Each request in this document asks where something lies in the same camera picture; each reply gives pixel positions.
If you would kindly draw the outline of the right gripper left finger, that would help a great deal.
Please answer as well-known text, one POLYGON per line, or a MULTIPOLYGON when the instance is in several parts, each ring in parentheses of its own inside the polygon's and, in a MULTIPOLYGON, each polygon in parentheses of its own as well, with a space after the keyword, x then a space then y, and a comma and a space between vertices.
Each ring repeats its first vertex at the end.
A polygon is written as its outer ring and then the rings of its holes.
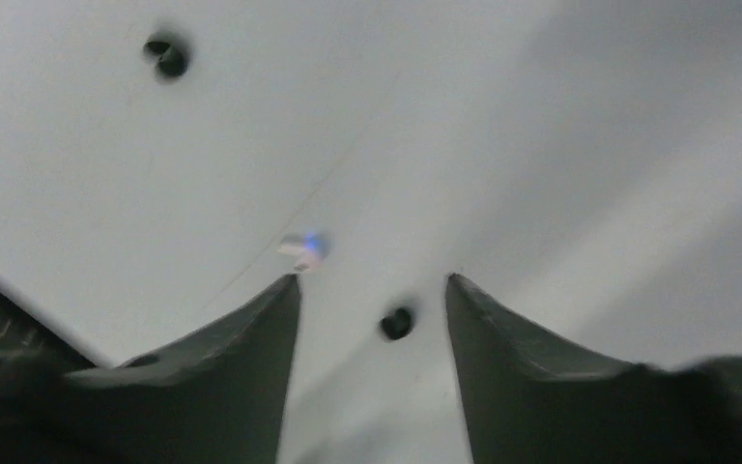
POLYGON ((114 368, 0 351, 0 463, 273 463, 300 320, 286 275, 114 368))

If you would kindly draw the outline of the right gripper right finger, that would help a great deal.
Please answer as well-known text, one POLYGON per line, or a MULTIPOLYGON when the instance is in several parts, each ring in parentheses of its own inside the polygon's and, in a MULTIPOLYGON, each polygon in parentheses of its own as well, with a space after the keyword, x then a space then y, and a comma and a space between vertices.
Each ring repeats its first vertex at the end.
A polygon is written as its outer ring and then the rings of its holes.
POLYGON ((446 320, 476 463, 742 463, 742 356, 626 362, 510 310, 458 274, 446 320))

